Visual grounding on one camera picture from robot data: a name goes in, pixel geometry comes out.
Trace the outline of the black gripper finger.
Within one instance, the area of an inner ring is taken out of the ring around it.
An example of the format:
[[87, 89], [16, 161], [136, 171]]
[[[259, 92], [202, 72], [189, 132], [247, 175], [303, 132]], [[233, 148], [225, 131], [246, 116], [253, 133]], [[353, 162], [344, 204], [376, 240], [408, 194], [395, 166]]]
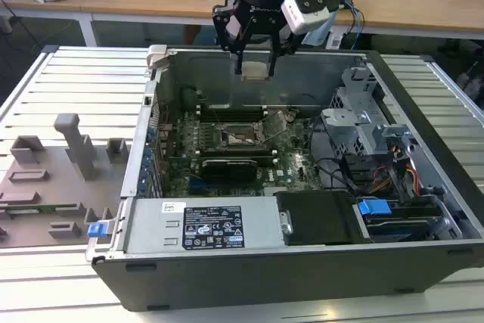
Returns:
[[213, 25], [216, 29], [218, 43], [223, 51], [234, 54], [237, 58], [234, 72], [242, 72], [243, 52], [245, 46], [241, 42], [242, 24], [237, 18], [233, 6], [216, 5], [213, 7]]
[[269, 37], [271, 51], [268, 59], [268, 75], [273, 76], [278, 58], [294, 54], [302, 43], [302, 36], [295, 35], [290, 29], [281, 29], [273, 32]]

